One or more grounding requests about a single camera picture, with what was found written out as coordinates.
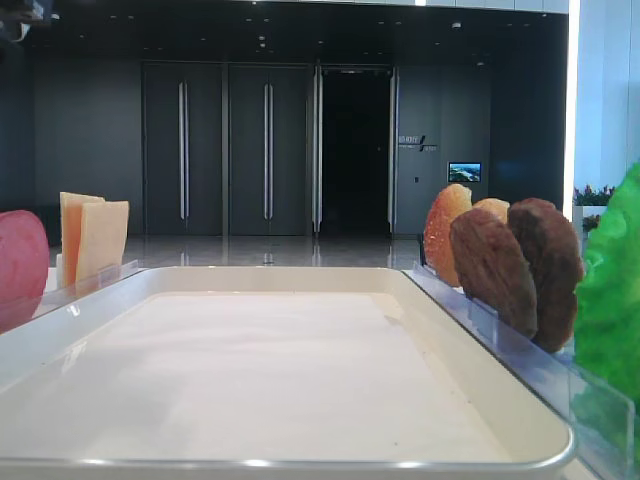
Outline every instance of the flowers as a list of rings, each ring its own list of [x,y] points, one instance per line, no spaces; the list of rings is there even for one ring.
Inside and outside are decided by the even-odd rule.
[[[609,188],[608,185],[600,190],[594,190],[591,185],[587,185],[583,191],[574,188],[573,204],[576,207],[606,207],[615,191],[615,187]]]

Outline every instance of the small display screen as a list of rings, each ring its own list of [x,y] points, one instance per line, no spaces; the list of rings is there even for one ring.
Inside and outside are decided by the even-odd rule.
[[[479,163],[450,163],[449,182],[479,182]]]

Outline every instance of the ceiling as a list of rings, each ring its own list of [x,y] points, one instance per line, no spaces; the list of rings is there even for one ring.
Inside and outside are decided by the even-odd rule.
[[[222,0],[56,0],[36,55],[490,65],[566,48],[567,16],[460,8]],[[460,22],[460,29],[452,24]]]

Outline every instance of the dark gray door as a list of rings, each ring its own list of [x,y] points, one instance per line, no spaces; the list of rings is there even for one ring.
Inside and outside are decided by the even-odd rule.
[[[231,235],[267,235],[269,71],[229,69]]]
[[[145,65],[146,232],[222,232],[221,69]]]
[[[273,189],[270,191],[273,235],[306,233],[308,75],[310,72],[306,69],[274,68],[269,72],[273,96]]]
[[[172,65],[145,67],[146,231],[186,232],[180,210],[180,70]]]
[[[306,69],[229,72],[232,235],[306,232]]]
[[[187,233],[222,234],[222,71],[186,64],[189,102]]]

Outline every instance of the reflective floor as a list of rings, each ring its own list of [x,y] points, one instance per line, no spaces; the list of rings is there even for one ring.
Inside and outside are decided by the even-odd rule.
[[[52,266],[60,248],[51,250]],[[127,241],[124,262],[174,265],[276,265],[407,269],[418,260],[416,240],[309,237],[138,237]]]

